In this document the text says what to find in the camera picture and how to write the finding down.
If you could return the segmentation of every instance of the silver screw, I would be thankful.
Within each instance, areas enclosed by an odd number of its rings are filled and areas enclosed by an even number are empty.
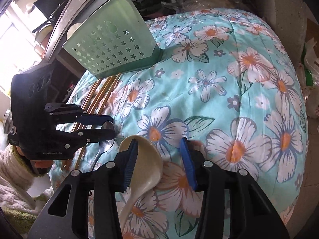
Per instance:
[[[240,174],[240,175],[243,175],[243,176],[246,176],[246,175],[248,174],[248,172],[247,172],[247,170],[245,170],[245,169],[240,169],[240,170],[239,170],[239,174]]]
[[[113,168],[115,166],[115,162],[107,162],[106,167],[107,168]]]
[[[213,163],[211,161],[205,161],[204,162],[204,166],[205,167],[212,167],[213,166]]]
[[[79,170],[73,170],[72,172],[71,172],[71,176],[73,176],[73,177],[76,177],[76,176],[78,176],[80,174],[80,171]]]

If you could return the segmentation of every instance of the beige plastic spoon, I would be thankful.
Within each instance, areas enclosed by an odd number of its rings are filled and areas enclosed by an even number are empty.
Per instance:
[[[129,136],[122,141],[119,152],[127,150],[133,138],[138,141],[138,157],[130,183],[131,195],[119,216],[122,232],[137,200],[154,188],[163,175],[162,157],[147,138],[138,135]]]

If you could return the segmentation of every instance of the floral fabric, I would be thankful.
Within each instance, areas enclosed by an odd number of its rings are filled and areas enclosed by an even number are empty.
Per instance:
[[[147,24],[164,50],[162,61],[121,76],[103,111],[114,117],[116,143],[96,166],[113,160],[121,141],[134,134],[152,141],[164,160],[162,180],[137,201],[123,238],[194,238],[203,194],[188,184],[178,149],[183,136],[221,168],[247,169],[287,223],[304,173],[307,119],[294,68],[277,35],[257,16],[232,9]],[[70,103],[82,104],[95,81],[86,72]],[[98,144],[87,146],[82,171],[89,171],[97,152]],[[50,171],[54,189],[74,168],[78,154],[70,170],[62,172],[61,161],[55,161]],[[117,193],[119,212],[129,195],[129,188]],[[229,206],[226,193],[225,238]],[[88,231],[94,238],[92,196]]]

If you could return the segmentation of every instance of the green plastic basket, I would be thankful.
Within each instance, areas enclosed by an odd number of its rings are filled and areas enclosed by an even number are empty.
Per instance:
[[[163,54],[131,0],[109,0],[62,47],[96,78],[148,68]]]

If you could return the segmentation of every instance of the window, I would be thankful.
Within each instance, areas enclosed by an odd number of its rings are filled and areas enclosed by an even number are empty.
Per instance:
[[[0,17],[0,87],[9,91],[15,74],[41,58],[6,14]]]

